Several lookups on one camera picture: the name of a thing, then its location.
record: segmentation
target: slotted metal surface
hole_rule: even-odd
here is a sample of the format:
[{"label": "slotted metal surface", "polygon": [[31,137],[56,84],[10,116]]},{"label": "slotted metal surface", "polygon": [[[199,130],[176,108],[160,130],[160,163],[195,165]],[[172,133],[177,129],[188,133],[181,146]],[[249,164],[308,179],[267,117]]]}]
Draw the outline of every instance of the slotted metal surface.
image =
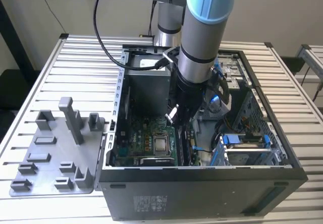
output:
[{"label": "slotted metal surface", "polygon": [[[118,58],[122,44],[151,44],[147,38],[105,38]],[[323,122],[322,115],[281,62],[275,50],[263,43],[223,42],[222,49],[243,50],[284,129],[309,181],[264,218],[232,220],[177,220],[169,223],[323,223]],[[95,37],[69,36],[60,40],[0,145],[0,220],[12,223],[112,222],[102,192],[89,195],[10,197],[11,180],[26,154],[34,120],[41,109],[63,116],[57,102],[73,97],[82,116],[99,112],[108,119],[113,108],[118,69],[104,55]]]}]

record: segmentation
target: robotic arm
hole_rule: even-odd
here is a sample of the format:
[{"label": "robotic arm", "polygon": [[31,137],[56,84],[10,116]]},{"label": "robotic arm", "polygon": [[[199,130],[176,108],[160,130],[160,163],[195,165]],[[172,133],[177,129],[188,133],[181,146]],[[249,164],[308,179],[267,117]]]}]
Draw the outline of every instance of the robotic arm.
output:
[{"label": "robotic arm", "polygon": [[[179,6],[186,5],[185,19],[182,28],[181,45],[178,49],[176,59],[175,96],[171,99],[172,108],[167,119],[172,124],[184,126],[188,123],[200,108],[203,100],[212,104],[219,99],[221,102],[228,102],[229,95],[226,94],[226,84],[219,80],[219,73],[214,69],[214,61],[217,57],[223,32],[227,19],[233,9],[234,0],[156,0],[171,3]],[[94,8],[94,29],[96,28],[96,6]],[[98,36],[99,42],[110,57]],[[123,66],[116,60],[120,67],[130,69],[130,66]],[[150,70],[165,66],[165,62],[151,68],[131,68],[133,70]]]}]

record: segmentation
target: metal frame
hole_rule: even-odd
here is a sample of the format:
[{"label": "metal frame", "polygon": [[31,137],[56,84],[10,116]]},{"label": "metal frame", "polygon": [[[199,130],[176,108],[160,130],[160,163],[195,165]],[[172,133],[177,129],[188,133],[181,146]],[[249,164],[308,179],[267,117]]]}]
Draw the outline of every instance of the metal frame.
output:
[{"label": "metal frame", "polygon": [[36,72],[29,60],[29,57],[11,23],[6,8],[0,0],[0,32],[4,38],[12,56],[14,57],[24,79],[32,87],[37,79]]},{"label": "metal frame", "polygon": [[[104,38],[109,51],[118,58],[122,44],[152,44],[151,38]],[[322,223],[323,221],[323,135],[322,115],[311,103],[279,56],[264,43],[222,42],[222,49],[244,51],[261,89],[271,105],[283,131],[298,156],[309,181],[280,203],[265,217],[195,219],[191,223]],[[73,97],[81,114],[98,111],[107,119],[115,92],[113,65],[104,55],[95,37],[69,36],[59,40],[38,77],[14,123],[0,144],[0,220],[15,223],[57,223],[112,221],[101,191],[90,195],[64,197],[13,198],[9,186],[36,131],[34,120],[39,109],[52,107],[58,96]],[[188,220],[176,220],[178,223]]]},{"label": "metal frame", "polygon": [[323,81],[323,46],[302,45],[296,56],[303,58]]}]

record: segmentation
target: blue tab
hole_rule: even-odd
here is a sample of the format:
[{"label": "blue tab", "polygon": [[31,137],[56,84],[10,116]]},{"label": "blue tab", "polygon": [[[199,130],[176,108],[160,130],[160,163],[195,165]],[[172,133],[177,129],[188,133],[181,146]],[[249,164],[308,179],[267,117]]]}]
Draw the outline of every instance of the blue tab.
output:
[{"label": "blue tab", "polygon": [[198,147],[198,146],[192,146],[193,150],[199,150],[199,151],[204,151],[204,149],[202,147]]},{"label": "blue tab", "polygon": [[269,148],[271,146],[271,139],[269,138],[268,135],[265,135],[263,138],[264,138],[264,142],[265,142],[265,147]]},{"label": "blue tab", "polygon": [[227,135],[228,136],[228,141],[230,144],[239,144],[240,143],[240,138],[238,135]]},{"label": "blue tab", "polygon": [[227,135],[223,136],[223,142],[225,145],[227,145],[229,143],[229,138]]}]

